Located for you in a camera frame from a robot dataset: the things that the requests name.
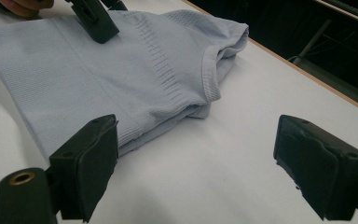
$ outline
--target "metal hole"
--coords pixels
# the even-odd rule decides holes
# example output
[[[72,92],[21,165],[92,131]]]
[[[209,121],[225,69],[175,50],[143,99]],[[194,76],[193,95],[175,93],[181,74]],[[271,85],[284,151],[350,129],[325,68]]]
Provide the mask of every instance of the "metal hole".
[[[10,178],[10,185],[22,185],[34,179],[34,173],[22,172]]]

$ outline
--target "white surface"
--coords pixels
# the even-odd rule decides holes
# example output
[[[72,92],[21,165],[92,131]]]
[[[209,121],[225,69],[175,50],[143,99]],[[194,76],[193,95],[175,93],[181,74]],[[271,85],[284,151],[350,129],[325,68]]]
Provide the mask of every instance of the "white surface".
[[[191,8],[179,0],[125,4],[155,13]],[[70,5],[56,0],[40,15],[68,14]],[[0,24],[16,21],[0,13]],[[207,119],[185,119],[120,158],[90,223],[322,223],[273,160],[278,118],[307,119],[358,147],[358,108],[252,43],[221,94]],[[0,81],[0,179],[31,166],[47,168]]]

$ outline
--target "folded shirt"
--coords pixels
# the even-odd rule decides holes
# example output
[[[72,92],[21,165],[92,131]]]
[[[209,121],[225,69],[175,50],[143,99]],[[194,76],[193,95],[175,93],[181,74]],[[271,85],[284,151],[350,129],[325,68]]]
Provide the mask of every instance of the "folded shirt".
[[[109,11],[105,44],[77,17],[0,26],[0,78],[47,158],[88,121],[119,120],[119,155],[184,117],[205,118],[248,26],[198,12]]]

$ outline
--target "human hand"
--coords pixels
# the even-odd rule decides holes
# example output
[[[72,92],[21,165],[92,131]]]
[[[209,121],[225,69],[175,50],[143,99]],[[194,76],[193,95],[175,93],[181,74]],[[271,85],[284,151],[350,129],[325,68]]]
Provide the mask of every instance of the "human hand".
[[[31,18],[40,9],[53,7],[54,0],[0,0],[0,3],[18,16]]]

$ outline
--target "fabric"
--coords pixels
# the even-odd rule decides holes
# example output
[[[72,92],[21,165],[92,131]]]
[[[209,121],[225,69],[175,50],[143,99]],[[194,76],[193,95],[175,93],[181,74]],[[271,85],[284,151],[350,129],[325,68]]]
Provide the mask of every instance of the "fabric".
[[[248,35],[193,11],[109,15],[120,33],[102,45],[77,17],[0,26],[0,77],[46,158],[103,115],[117,116],[119,155],[205,118]]]

